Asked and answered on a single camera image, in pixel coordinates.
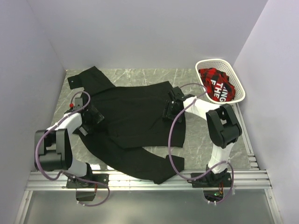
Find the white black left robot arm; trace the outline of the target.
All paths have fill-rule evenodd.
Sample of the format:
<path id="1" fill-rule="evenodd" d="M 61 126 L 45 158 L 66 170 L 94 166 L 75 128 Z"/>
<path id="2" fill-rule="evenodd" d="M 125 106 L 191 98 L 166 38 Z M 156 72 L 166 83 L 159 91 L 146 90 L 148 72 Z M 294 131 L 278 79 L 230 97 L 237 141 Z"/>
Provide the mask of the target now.
<path id="1" fill-rule="evenodd" d="M 71 104 L 56 124 L 35 133 L 35 167 L 50 180 L 58 178 L 49 177 L 45 172 L 58 170 L 59 174 L 78 178 L 84 188 L 92 186 L 94 176 L 90 164 L 74 158 L 70 136 L 76 131 L 90 135 L 103 120 L 104 116 L 93 105 L 84 108 Z"/>

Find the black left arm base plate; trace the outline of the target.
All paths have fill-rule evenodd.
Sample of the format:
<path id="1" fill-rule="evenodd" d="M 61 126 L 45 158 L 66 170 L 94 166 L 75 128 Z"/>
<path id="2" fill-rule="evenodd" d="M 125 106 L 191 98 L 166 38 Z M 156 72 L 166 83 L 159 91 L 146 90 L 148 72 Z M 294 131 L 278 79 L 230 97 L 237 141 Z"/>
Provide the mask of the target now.
<path id="1" fill-rule="evenodd" d="M 91 180 L 78 180 L 68 177 L 66 188 L 76 190 L 76 200 L 80 203 L 92 202 L 95 199 L 98 189 L 105 189 L 108 186 L 109 174 L 94 174 Z"/>

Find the black long sleeve shirt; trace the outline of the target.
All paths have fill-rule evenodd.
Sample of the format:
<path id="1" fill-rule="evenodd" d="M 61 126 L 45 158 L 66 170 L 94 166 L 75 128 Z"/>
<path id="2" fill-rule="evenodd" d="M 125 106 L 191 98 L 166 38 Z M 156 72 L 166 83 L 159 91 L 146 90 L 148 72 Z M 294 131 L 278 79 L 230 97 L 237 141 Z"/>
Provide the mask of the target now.
<path id="1" fill-rule="evenodd" d="M 171 84 L 166 81 L 148 86 L 118 87 L 102 71 L 91 67 L 68 78 L 71 89 L 83 88 L 85 102 L 103 116 L 93 134 L 79 137 L 87 150 L 108 166 L 134 178 L 161 184 L 177 173 L 169 156 L 160 157 L 146 147 L 166 147 L 172 122 L 162 115 Z M 182 147 L 186 122 L 175 124 L 171 146 Z M 185 168 L 182 157 L 172 155 L 179 172 Z"/>

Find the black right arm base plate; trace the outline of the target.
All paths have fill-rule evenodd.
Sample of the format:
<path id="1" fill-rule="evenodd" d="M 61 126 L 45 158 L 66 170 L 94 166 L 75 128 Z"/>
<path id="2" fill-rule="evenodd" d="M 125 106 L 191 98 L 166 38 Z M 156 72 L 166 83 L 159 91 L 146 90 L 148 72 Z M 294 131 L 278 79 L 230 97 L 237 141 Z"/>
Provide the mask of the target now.
<path id="1" fill-rule="evenodd" d="M 208 203 L 218 204 L 233 192 L 234 175 L 227 171 L 219 174 L 210 172 L 202 178 L 188 181 L 193 188 L 202 188 Z"/>

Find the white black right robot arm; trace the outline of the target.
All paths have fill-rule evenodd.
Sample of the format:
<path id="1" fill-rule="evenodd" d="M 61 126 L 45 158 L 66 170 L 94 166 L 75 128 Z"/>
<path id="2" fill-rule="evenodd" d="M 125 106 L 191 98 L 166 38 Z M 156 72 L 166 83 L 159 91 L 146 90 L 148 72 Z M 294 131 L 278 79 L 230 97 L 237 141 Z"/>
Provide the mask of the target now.
<path id="1" fill-rule="evenodd" d="M 209 103 L 192 94 L 185 95 L 179 87 L 172 88 L 168 95 L 170 100 L 166 102 L 163 118 L 172 120 L 168 137 L 168 153 L 172 168 L 177 175 L 188 182 L 205 180 L 208 185 L 217 186 L 223 181 L 228 167 L 232 167 L 229 162 L 230 152 L 242 135 L 241 125 L 232 106 Z M 207 122 L 209 137 L 213 143 L 206 171 L 195 177 L 186 177 L 180 174 L 171 155 L 172 132 L 176 122 L 185 112 L 201 117 Z"/>

